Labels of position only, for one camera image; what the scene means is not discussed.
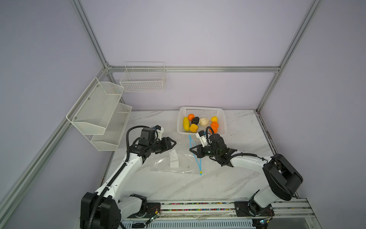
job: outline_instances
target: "metal extrusion bar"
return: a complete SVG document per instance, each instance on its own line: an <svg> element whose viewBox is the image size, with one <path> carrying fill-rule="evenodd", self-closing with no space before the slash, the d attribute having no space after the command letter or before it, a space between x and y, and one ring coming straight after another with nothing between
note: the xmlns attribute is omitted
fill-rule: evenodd
<svg viewBox="0 0 366 229"><path fill-rule="evenodd" d="M103 79L107 75L107 69L103 68L97 75L98 80ZM81 105L82 101L88 96L90 91L95 85L89 85L89 87L84 91L83 95L78 100L78 104ZM43 146L41 151L38 153L36 158L32 161L26 171L22 174L20 179L17 181L15 186L5 197L4 201L0 204L0 229L3 228L17 207L20 205L24 199L27 191L31 187L32 182L37 178L42 168L51 158L55 148L61 141L71 123L64 118L61 124L57 127L56 131L52 134L51 138Z"/></svg>
<svg viewBox="0 0 366 229"><path fill-rule="evenodd" d="M264 124L264 121L263 121L263 119L262 119L262 117L261 117L260 113L258 113L258 112L256 112L256 111L254 111L254 112L255 112L255 115L256 115L256 117L257 117L257 119L258 119L259 125L260 125L260 126L261 126L261 128L262 128L263 134L264 134L264 136L265 136L265 137L266 137L266 139L267 139L267 142L268 142L268 144L269 144L269 147L270 147L270 148L271 148L271 150L272 150L273 155L277 154L278 152L277 152L277 149L276 149L276 147L275 147L275 144L273 143L273 140L272 140L271 136L269 135L269 132L268 132L268 130L267 130L267 127L266 127L266 125Z"/></svg>
<svg viewBox="0 0 366 229"><path fill-rule="evenodd" d="M98 56L98 59L99 59L100 63L105 68L107 68L108 63L105 60L102 49L100 48L100 45L99 45L99 43L97 41L97 38L94 34L92 26L90 25L88 17L86 16L86 13L85 13L85 10L84 10L84 7L83 7L81 1L80 0L70 0L70 1L71 1L71 4L73 5L73 7L75 9L75 12L76 12L80 22L81 22L81 25L83 26L83 28L86 32L86 35L88 36L88 38L91 42L91 45L93 46L93 49L95 50L95 52Z"/></svg>
<svg viewBox="0 0 366 229"><path fill-rule="evenodd" d="M291 41L290 46L288 47L285 56L283 57L281 64L280 64L280 71L278 73L275 73L266 92L264 93L261 101L259 102L259 105L257 107L257 111L260 112L263 109L264 104L266 103L269 95L272 93L275 85L277 84L278 80L280 79L284 69L286 68L288 62L290 61L293 53L295 52L297 46L300 43L301 38L304 36L304 33L306 29L308 28L311 20L314 18L316 12L318 11L321 3L323 0L313 0L311 3L309 9L306 12L306 15L304 19L302 20L298 30L296 31L296 34L294 38Z"/></svg>
<svg viewBox="0 0 366 229"><path fill-rule="evenodd" d="M124 72L124 66L109 66L109 72ZM278 72L279 66L165 66L166 72L200 73L200 72Z"/></svg>

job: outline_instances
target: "white paper tag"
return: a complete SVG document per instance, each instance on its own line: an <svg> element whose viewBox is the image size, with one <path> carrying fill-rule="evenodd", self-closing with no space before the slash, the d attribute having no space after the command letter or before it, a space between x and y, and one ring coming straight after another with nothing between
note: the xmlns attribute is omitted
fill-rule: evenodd
<svg viewBox="0 0 366 229"><path fill-rule="evenodd" d="M170 157L170 168L179 168L178 155L175 149L169 152L169 157Z"/></svg>

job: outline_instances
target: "aluminum frame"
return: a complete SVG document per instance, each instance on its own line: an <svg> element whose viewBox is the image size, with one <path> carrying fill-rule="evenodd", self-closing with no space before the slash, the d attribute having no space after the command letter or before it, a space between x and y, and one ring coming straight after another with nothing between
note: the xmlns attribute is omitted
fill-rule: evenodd
<svg viewBox="0 0 366 229"><path fill-rule="evenodd" d="M311 3L309 9L307 10L307 12L305 14L304 19L302 19L302 22L301 22L298 30L296 31L294 38L291 41L290 46L287 48L287 51L286 51L284 57L282 58L279 72L274 74L271 82L268 85L266 92L264 93L261 101L258 104L257 112L261 112L261 110L263 109L264 104L268 100L268 97L270 96L270 94L272 93L278 80L280 79L283 71L285 70L288 62L290 61L293 53L295 52L296 48L298 47L302 37L304 36L306 29L309 27L311 20L314 18L315 14L318 11L322 2L323 2L323 0L313 0L313 2Z"/></svg>
<svg viewBox="0 0 366 229"><path fill-rule="evenodd" d="M87 15L85 13L85 10L84 10L84 7L83 7L81 1L80 0L70 0L70 1L88 36L88 39L90 40L90 42L93 46L93 49L96 52L96 55L97 55L100 63L103 66L102 70L97 75L98 80L107 76L107 77L109 77L111 82L115 83L112 73L113 72L123 72L125 70L125 67L124 66L123 67L122 66L110 66L108 64L108 62L106 61L104 54L101 50L101 47L97 41L95 33L90 25L90 22L87 18ZM263 95L256 111L257 111L257 118L261 125L261 128L263 129L263 132L270 144L270 147L272 148L272 151L275 153L275 152L277 152L277 150L274 147L272 139L269 136L268 131L264 125L264 122L260 116L260 111L263 109L265 102L267 101L269 95L271 94L271 92L274 89L274 86L276 85L279 78L281 77L282 72L284 71L285 67L287 66L289 60L291 59L295 49L297 48L301 38L304 35L304 32L306 31L307 27L309 26L309 23L315 16L321 3L322 3L322 0L313 0L303 21L301 22L301 25L299 26L299 28L296 32L289 48L286 51L286 54L283 57L280 66L167 66L166 71L167 72L191 72L191 73L199 73L199 72L273 72L274 76L271 80L271 83L269 84L265 94ZM80 105L81 105L81 101L83 101L85 99L85 97L88 95L88 93L94 86L95 85L90 85L81 95L81 97L79 98L77 103L80 103ZM11 216L13 215L13 213L15 212L17 207L20 205L20 203L24 199L27 191L30 189L33 181L37 178L39 173L42 171L42 169L48 162L48 159L52 156L57 145L62 140L63 136L65 135L65 133L67 132L67 130L70 126L71 126L71 123L68 122L66 118L64 118L64 120L61 122L61 124L57 127L56 131L52 134L50 139L47 141L47 143L38 153L36 158L32 161L30 166L22 174L21 178L12 188L10 193L5 197L4 201L0 204L0 229L6 225L6 223L9 221L9 219L11 218ZM309 225L311 223L313 223L313 224L315 224L316 228L321 228L320 224L318 223L317 220L312 220L311 222L309 221L308 223L309 223Z"/></svg>
<svg viewBox="0 0 366 229"><path fill-rule="evenodd" d="M125 66L109 66L110 72L124 72ZM166 72L202 73L202 72L273 72L280 70L279 66L165 66Z"/></svg>
<svg viewBox="0 0 366 229"><path fill-rule="evenodd" d="M227 204L190 204L190 203L216 203L216 202L235 202L235 201L249 201L250 198L240 199L225 199L225 200L154 200L148 202L159 202L161 204L160 220L164 219L197 219L203 217L205 219L240 219L243 217L236 216L236 211L233 203ZM189 204L174 204L167 205L167 203L189 203ZM227 208L230 210L205 210L205 208ZM290 201L275 201L272 203L274 218L316 218L307 199L292 198ZM181 211L167 211L168 209L175 209ZM245 217L247 219L258 219L258 217ZM141 218L131 218L129 220L142 220Z"/></svg>

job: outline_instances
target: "plastic bag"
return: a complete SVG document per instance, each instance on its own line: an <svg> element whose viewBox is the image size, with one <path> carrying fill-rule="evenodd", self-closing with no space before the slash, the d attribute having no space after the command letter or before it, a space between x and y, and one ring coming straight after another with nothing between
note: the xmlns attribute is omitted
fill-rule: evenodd
<svg viewBox="0 0 366 229"><path fill-rule="evenodd" d="M189 140L190 139L187 137L187 142L184 143L178 142L177 145L174 147L174 149L159 154L160 157L158 159L155 159L149 163L150 170L175 172L175 173L200 174L200 168L199 165L197 164L196 158L193 155L193 153L189 151L189 144L188 144ZM175 159L175 156L171 156L172 151L176 152L178 160L172 160Z"/></svg>

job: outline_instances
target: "black cable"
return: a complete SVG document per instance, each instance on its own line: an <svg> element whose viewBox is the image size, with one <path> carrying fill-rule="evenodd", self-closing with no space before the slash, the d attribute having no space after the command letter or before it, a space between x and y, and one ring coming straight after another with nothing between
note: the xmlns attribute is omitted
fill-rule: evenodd
<svg viewBox="0 0 366 229"><path fill-rule="evenodd" d="M102 200L104 194L108 191L109 187L112 185L112 183L114 182L114 180L118 177L118 175L122 172L123 168L126 166L126 162L129 161L130 159L130 143L128 140L128 135L130 133L131 130L136 129L136 128L144 128L148 126L134 126L132 128L130 128L127 132L126 132L126 160L123 163L123 165L119 168L119 170L116 172L116 174L112 177L112 179L108 182L108 184L106 185L106 187L103 189L103 191L100 193L100 195L98 196L97 200L94 202L94 206L93 209L91 210L90 216L89 216L89 221L88 221L88 226L87 229L91 229L93 221L94 221L94 216L95 213L97 212L97 208L99 206L100 201Z"/></svg>
<svg viewBox="0 0 366 229"><path fill-rule="evenodd" d="M211 145L211 144L210 144L210 140L209 140L209 138L208 138L208 129L210 129L210 130L211 130L211 133L212 133L212 136L213 136L213 140L217 143L216 138L215 138L215 132L213 131L213 129L212 129L212 127L211 127L211 126L208 126L208 127L206 127L206 139L207 139L207 144Z"/></svg>
<svg viewBox="0 0 366 229"><path fill-rule="evenodd" d="M95 213L97 212L99 203L107 191L108 191L108 187L105 187L103 189L103 191L100 193L100 195L98 196L97 200L94 202L94 206L93 206L93 209L91 210L89 221L88 221L88 226L86 227L87 229L91 229L93 221L94 221L94 216L95 216Z"/></svg>
<svg viewBox="0 0 366 229"><path fill-rule="evenodd" d="M138 137L137 139L134 140L134 142L132 143L133 144L136 144L136 142L140 139L140 137Z"/></svg>
<svg viewBox="0 0 366 229"><path fill-rule="evenodd" d="M154 145L155 143L156 143L156 141L158 140L158 131L157 130L155 130L155 132L154 132L154 141L152 142L152 144Z"/></svg>
<svg viewBox="0 0 366 229"><path fill-rule="evenodd" d="M122 222L120 222L120 223L119 223L119 225L121 226L121 228L122 228L122 229L126 229L126 228L124 227L124 225L122 224Z"/></svg>
<svg viewBox="0 0 366 229"><path fill-rule="evenodd" d="M102 200L104 194L108 191L109 187L112 185L112 183L117 178L117 176L122 172L122 170L123 170L123 168L125 166L126 166L126 162L123 163L123 165L119 168L119 170L116 172L116 174L112 177L112 179L108 182L108 184L106 185L106 187L100 193L100 195L98 196L97 200L94 202L93 209L91 210L91 213L90 213L90 216L89 216L89 221L88 221L87 229L91 229L91 227L93 225L95 213L97 212L97 208L98 208L99 203Z"/></svg>
<svg viewBox="0 0 366 229"><path fill-rule="evenodd" d="M250 153L239 153L239 154L234 154L234 155L231 155L223 164L221 164L221 166L224 166L224 165L227 165L227 163L229 163L229 161L231 160L231 159L233 159L234 157L236 157L236 156L252 156L252 157L256 157L256 158L260 158L260 159L262 159L262 160L266 160L267 161L267 163L268 163L268 160L267 159L265 159L265 158L261 158L261 157L258 157L258 155L257 154L250 154Z"/></svg>
<svg viewBox="0 0 366 229"><path fill-rule="evenodd" d="M148 126L134 126L134 127L131 127L127 132L126 132L126 152L127 152L127 156L126 156L126 162L129 161L130 159L130 142L128 140L128 135L130 133L131 130L133 129L136 129L136 128L144 128L144 127L147 127L149 128Z"/></svg>

